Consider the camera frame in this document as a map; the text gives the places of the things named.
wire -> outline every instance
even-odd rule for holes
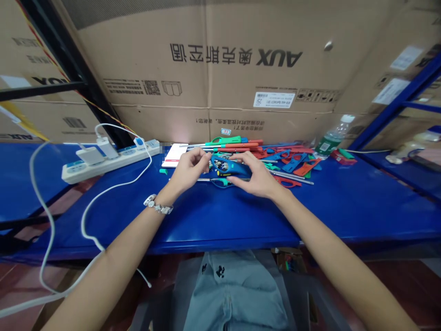
[[[22,4],[20,3],[19,0],[16,0],[16,3],[18,4],[18,7],[20,8],[24,18],[26,19],[26,22],[28,24],[29,29],[31,30],[32,34],[34,35],[34,37],[37,39],[37,43],[40,46],[41,50],[44,52],[44,54],[50,59],[50,61],[52,62],[52,64],[58,69],[58,71],[61,73],[61,75],[68,81],[70,82],[70,79],[66,76],[66,74],[64,73],[63,69],[58,65],[58,63],[52,58],[52,56],[49,54],[49,52],[46,50],[46,47],[43,45],[43,42],[40,40],[37,32],[34,29],[34,26],[32,25],[25,9],[22,7]],[[133,131],[132,129],[130,129],[127,125],[123,124],[120,120],[116,119],[115,117],[113,117],[111,114],[109,114],[107,111],[105,111],[104,109],[102,109],[101,107],[98,107],[97,105],[95,105],[92,101],[90,101],[89,99],[87,99],[85,96],[83,96],[80,92],[78,92],[77,90],[75,90],[75,92],[77,92],[84,101],[86,101],[87,103],[90,103],[92,106],[96,107],[98,110],[102,111],[104,114],[106,114],[107,116],[109,116],[111,119],[113,119],[114,121],[116,121],[117,123],[119,123],[120,125],[126,127],[131,134],[136,134],[135,131]]]
[[[369,153],[382,153],[382,152],[389,152],[391,151],[391,149],[383,149],[380,151],[366,151],[366,152],[362,152],[362,151],[351,151],[348,149],[345,149],[346,152],[351,152],[351,153],[358,153],[358,154],[369,154]]]
[[[28,309],[28,308],[39,306],[39,305],[66,297],[69,293],[71,293],[73,291],[73,289],[78,285],[78,283],[84,278],[84,276],[89,271],[89,269],[91,268],[93,263],[95,263],[95,261],[101,256],[101,254],[102,253],[99,253],[97,256],[94,257],[94,259],[89,263],[89,265],[86,267],[86,269],[84,269],[84,271],[78,277],[76,282],[73,283],[72,286],[69,287],[66,291],[61,292],[61,293],[57,293],[57,294],[52,294],[52,295],[45,296],[45,297],[40,297],[40,298],[37,298],[34,300],[29,300],[29,301],[20,303],[18,305],[12,306],[12,307],[2,309],[2,310],[0,310],[0,318],[18,313],[18,312],[25,310],[25,309]]]
[[[52,289],[50,286],[48,286],[44,279],[43,279],[43,272],[47,263],[47,258],[49,257],[49,253],[51,251],[52,245],[54,243],[54,238],[55,238],[55,222],[54,222],[54,218],[52,217],[51,212],[49,211],[49,208],[47,207],[43,197],[41,196],[40,191],[38,190],[37,187],[37,181],[35,180],[35,171],[34,171],[34,161],[35,161],[35,157],[37,156],[38,152],[47,144],[49,144],[49,141],[45,142],[44,144],[40,145],[33,153],[31,158],[29,159],[29,173],[31,175],[31,183],[32,183],[32,187],[34,188],[35,191],[35,195],[37,196],[38,201],[40,202],[40,204],[43,206],[43,209],[45,210],[47,217],[49,219],[49,223],[51,224],[51,237],[49,238],[49,244],[47,246],[46,249],[46,254],[45,257],[43,258],[43,262],[41,263],[41,268],[40,268],[40,283],[41,285],[47,289],[48,291],[52,292],[52,293],[59,293],[58,291]]]
[[[121,130],[124,130],[124,131],[128,131],[127,129],[122,128],[122,127],[120,127],[120,126],[116,126],[116,125],[114,125],[114,124],[101,123],[101,124],[98,124],[97,126],[95,126],[95,133],[96,133],[96,135],[97,135],[98,138],[101,137],[101,135],[100,135],[99,132],[98,132],[98,128],[101,127],[101,126],[113,126],[113,127],[118,128],[118,129],[121,129]],[[88,235],[88,234],[86,233],[86,217],[87,217],[87,213],[88,213],[90,207],[92,206],[92,204],[93,204],[93,203],[94,203],[94,202],[95,202],[100,196],[102,196],[102,195],[105,194],[106,192],[110,191],[111,189],[117,188],[117,187],[119,187],[119,186],[129,185],[129,184],[132,184],[132,183],[136,182],[136,181],[137,181],[137,180],[143,175],[143,173],[146,172],[146,170],[147,170],[147,169],[149,168],[149,166],[152,164],[152,156],[151,156],[150,153],[148,152],[148,148],[147,148],[147,145],[146,145],[146,142],[145,142],[144,139],[143,139],[143,142],[144,142],[144,147],[145,147],[145,149],[146,149],[147,155],[148,155],[148,157],[149,157],[149,159],[150,159],[150,162],[148,163],[147,167],[146,167],[143,171],[141,171],[141,173],[138,175],[138,177],[136,177],[134,180],[132,180],[132,181],[130,181],[130,182],[127,182],[127,183],[122,183],[122,184],[114,185],[114,186],[112,186],[112,187],[109,187],[108,189],[105,189],[105,190],[102,191],[100,194],[98,194],[95,198],[93,198],[93,199],[89,202],[89,204],[87,205],[86,209],[84,210],[83,216],[81,217],[81,234],[83,235],[84,238],[92,240],[92,241],[95,243],[95,245],[98,247],[98,249],[99,249],[100,251],[104,251],[105,248],[101,245],[101,243],[100,243],[100,241],[98,240],[98,238],[95,237],[95,236]],[[138,272],[141,274],[141,276],[144,278],[144,280],[146,281],[148,287],[151,288],[151,287],[152,287],[152,284],[150,284],[150,282],[147,280],[147,278],[144,276],[144,274],[141,272],[141,270],[140,270],[140,269],[137,269],[137,271],[138,271]]]

person's left hand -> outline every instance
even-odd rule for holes
[[[182,194],[195,184],[203,172],[209,171],[211,153],[200,147],[182,154],[169,184]]]

green bottle label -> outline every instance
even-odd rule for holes
[[[337,149],[337,146],[340,145],[341,142],[329,140],[323,137],[316,147],[316,152],[321,155],[330,155],[334,150]]]

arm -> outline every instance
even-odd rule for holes
[[[277,183],[250,152],[233,155],[253,172],[249,182],[230,177],[248,193],[271,199],[302,238],[323,272],[368,330],[419,330],[373,272],[325,224]]]
[[[208,171],[210,157],[211,153],[200,148],[183,154],[155,202],[173,205],[203,171]],[[99,330],[123,294],[164,216],[153,208],[144,209],[96,260],[43,330]]]

hand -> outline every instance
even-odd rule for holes
[[[201,173],[209,171],[210,159],[211,153],[204,152],[200,147],[182,154],[169,184],[182,194],[195,184]]]
[[[227,179],[244,191],[262,198],[274,200],[278,195],[289,191],[280,185],[270,174],[262,161],[259,161],[251,152],[233,154],[230,160],[239,160],[249,166],[253,175],[249,182],[240,178],[228,176]]]

